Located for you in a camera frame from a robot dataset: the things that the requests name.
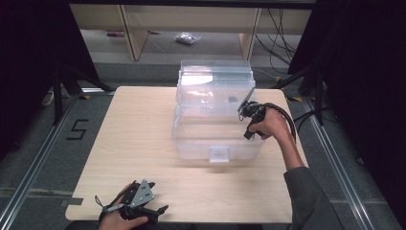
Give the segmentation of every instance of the gray carpet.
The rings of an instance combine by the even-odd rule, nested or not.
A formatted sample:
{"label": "gray carpet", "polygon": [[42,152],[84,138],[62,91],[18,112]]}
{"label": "gray carpet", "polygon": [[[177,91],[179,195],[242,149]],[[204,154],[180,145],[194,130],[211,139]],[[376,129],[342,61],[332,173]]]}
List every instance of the gray carpet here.
{"label": "gray carpet", "polygon": [[[98,63],[96,67],[101,80],[115,87],[121,85],[175,86],[179,71],[178,65]],[[274,77],[285,78],[285,75],[278,74],[271,68],[255,69],[265,71]],[[275,83],[273,77],[262,72],[255,71],[254,76],[258,88],[268,88]],[[83,87],[93,87],[85,81],[81,81],[80,84]],[[286,86],[285,95],[287,97],[299,96],[297,93],[299,85],[298,80],[298,82]],[[68,199],[75,190],[111,99],[112,96],[91,96],[88,100],[76,101],[55,146],[32,187],[32,192],[25,200],[11,229],[63,229],[69,223],[64,216],[66,206],[63,201]],[[289,102],[288,105],[294,118],[305,113],[303,103]],[[347,139],[339,123],[334,121],[334,114],[327,111],[324,112],[324,115],[326,117],[325,128],[329,138],[350,174],[356,191],[362,200],[366,201],[372,222],[377,229],[400,229],[366,169],[355,163],[356,151],[352,148],[350,140]],[[77,128],[86,129],[86,132],[81,140],[68,140],[80,136],[80,133],[71,130],[78,119],[87,120],[77,124]],[[53,108],[51,105],[39,110],[32,126],[21,138],[21,148],[9,153],[0,163],[1,208],[4,208],[11,195],[10,191],[18,185],[30,166],[52,121]],[[310,169],[330,198],[346,229],[360,229],[309,120],[302,126],[299,137]],[[264,224],[263,228],[284,229],[284,226],[283,224]]]}

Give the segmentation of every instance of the sleeve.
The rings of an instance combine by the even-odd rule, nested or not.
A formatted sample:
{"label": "sleeve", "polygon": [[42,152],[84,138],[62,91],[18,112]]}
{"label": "sleeve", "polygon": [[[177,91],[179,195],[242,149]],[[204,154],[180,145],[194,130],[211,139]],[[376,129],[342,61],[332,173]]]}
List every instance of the sleeve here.
{"label": "sleeve", "polygon": [[334,208],[309,168],[295,168],[283,176],[292,200],[291,229],[343,229]]}

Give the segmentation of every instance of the light wood tabletop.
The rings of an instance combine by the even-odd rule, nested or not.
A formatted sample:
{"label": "light wood tabletop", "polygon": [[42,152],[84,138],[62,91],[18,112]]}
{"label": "light wood tabletop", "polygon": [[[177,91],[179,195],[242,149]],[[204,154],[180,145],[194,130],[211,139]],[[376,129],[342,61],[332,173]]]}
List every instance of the light wood tabletop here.
{"label": "light wood tabletop", "polygon": [[[257,101],[273,103],[289,114],[284,94],[256,89]],[[270,138],[254,160],[210,163],[184,160],[171,141],[175,87],[118,88],[83,169],[69,205],[70,220],[98,219],[128,183],[155,182],[155,199],[146,207],[168,205],[162,222],[291,222],[290,198],[283,179],[281,150]],[[305,162],[298,137],[297,146]]]}

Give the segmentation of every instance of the transparent plastic bin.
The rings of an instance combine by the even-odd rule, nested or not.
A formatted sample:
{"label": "transparent plastic bin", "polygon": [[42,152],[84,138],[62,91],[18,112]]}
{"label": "transparent plastic bin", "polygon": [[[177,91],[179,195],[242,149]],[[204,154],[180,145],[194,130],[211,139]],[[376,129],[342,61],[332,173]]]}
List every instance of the transparent plastic bin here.
{"label": "transparent plastic bin", "polygon": [[182,159],[254,159],[264,141],[243,137],[250,119],[237,109],[255,87],[247,61],[184,60],[179,71],[172,141]]}

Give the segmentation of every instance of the black cable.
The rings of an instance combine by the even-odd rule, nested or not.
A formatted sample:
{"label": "black cable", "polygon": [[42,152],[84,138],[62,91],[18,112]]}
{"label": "black cable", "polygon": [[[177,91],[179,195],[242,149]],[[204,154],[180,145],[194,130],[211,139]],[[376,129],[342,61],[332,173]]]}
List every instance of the black cable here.
{"label": "black cable", "polygon": [[328,120],[328,121],[331,122],[331,123],[339,123],[339,122],[337,121],[337,119],[336,119],[336,120],[332,120],[332,119],[328,118],[328,117],[325,116],[325,115],[322,115],[322,117],[323,117],[324,119]]}
{"label": "black cable", "polygon": [[264,74],[264,75],[266,75],[266,76],[268,76],[270,78],[273,78],[273,79],[276,78],[275,76],[272,76],[271,74],[268,74],[268,73],[266,73],[265,71],[262,71],[262,70],[252,69],[252,71],[262,73],[262,74]]}
{"label": "black cable", "polygon": [[[275,44],[276,44],[278,47],[280,47],[280,48],[282,48],[282,49],[286,49],[286,47],[283,47],[283,46],[281,46],[280,44],[278,44],[278,42],[276,42],[276,41],[274,40],[274,38],[271,37],[271,35],[269,35],[269,34],[266,34],[266,35],[268,36],[268,38],[269,38],[272,42],[275,42]],[[287,48],[287,50],[288,50],[289,52],[295,52],[294,50],[290,50],[289,48]]]}
{"label": "black cable", "polygon": [[293,121],[294,121],[294,122],[297,122],[297,121],[299,121],[300,119],[302,119],[304,116],[306,116],[306,115],[308,115],[308,114],[310,114],[310,113],[314,113],[314,110],[302,114],[301,116],[299,116],[299,117],[293,119]]}
{"label": "black cable", "polygon": [[106,206],[106,208],[110,208],[111,206],[113,206],[114,203],[116,203],[117,200],[120,199],[120,197],[122,197],[125,193],[127,193],[127,192],[130,191],[131,189],[133,189],[134,184],[135,184],[135,181],[132,182],[132,184],[131,184],[130,186],[128,186],[126,189],[124,189],[123,191],[121,191],[121,192],[116,196],[116,198],[114,198],[113,201],[111,201],[110,204]]}
{"label": "black cable", "polygon": [[289,62],[288,60],[284,59],[282,56],[278,55],[277,53],[275,53],[275,51],[273,51],[272,49],[269,49],[265,44],[263,44],[262,41],[259,39],[259,37],[258,37],[257,34],[256,34],[256,38],[257,38],[259,44],[262,46],[262,48],[263,48],[266,52],[268,52],[268,53],[270,53],[271,55],[277,57],[278,59],[280,59],[281,61],[283,61],[285,64],[287,64],[287,65],[290,64],[290,62]]}
{"label": "black cable", "polygon": [[302,119],[302,121],[299,123],[299,126],[298,126],[298,133],[300,132],[301,127],[302,127],[302,125],[304,124],[305,120],[307,120],[307,118],[309,118],[311,115],[314,115],[314,112],[313,112],[313,113],[306,114],[306,115],[304,116],[304,118]]}
{"label": "black cable", "polygon": [[269,53],[269,63],[271,64],[272,69],[273,69],[275,72],[278,72],[278,73],[280,73],[280,74],[287,74],[287,73],[284,73],[284,72],[281,72],[281,71],[277,70],[277,69],[274,67],[274,65],[272,64],[272,56],[275,56],[276,58],[280,59],[281,61],[283,61],[283,62],[284,62],[285,64],[287,64],[287,65],[290,65],[290,62],[287,61],[286,59],[284,59],[283,57],[281,57],[280,55],[278,55],[277,53],[275,53],[274,51],[270,50],[266,45],[264,45],[264,44],[262,43],[262,41],[259,39],[259,37],[258,37],[257,34],[256,34],[256,38],[257,38],[259,44],[262,46],[262,48],[263,48],[266,52]]}
{"label": "black cable", "polygon": [[256,103],[256,102],[249,103],[248,105],[244,106],[244,108],[241,110],[241,113],[242,113],[241,115],[243,117],[251,117],[252,124],[259,123],[265,119],[266,107],[273,108],[281,113],[281,115],[284,117],[284,119],[286,119],[287,123],[289,124],[290,133],[292,134],[293,139],[296,142],[295,123],[293,122],[292,118],[289,116],[289,114],[287,114],[287,112],[283,108],[281,108],[273,103]]}
{"label": "black cable", "polygon": [[270,16],[271,19],[272,19],[272,22],[273,22],[274,25],[275,25],[275,29],[277,30],[277,36],[275,37],[275,42],[277,41],[278,35],[280,35],[280,36],[281,36],[281,39],[282,39],[282,41],[283,41],[283,44],[284,44],[284,49],[285,49],[285,50],[289,50],[289,48],[290,48],[290,49],[292,49],[294,52],[296,52],[296,49],[293,48],[291,45],[289,45],[289,43],[287,43],[286,40],[284,39],[283,24],[282,24],[283,10],[280,9],[280,26],[277,25],[277,23],[276,23],[274,17],[272,16],[272,13],[271,13],[271,11],[270,11],[269,9],[268,9],[268,13],[269,13],[269,16]]}

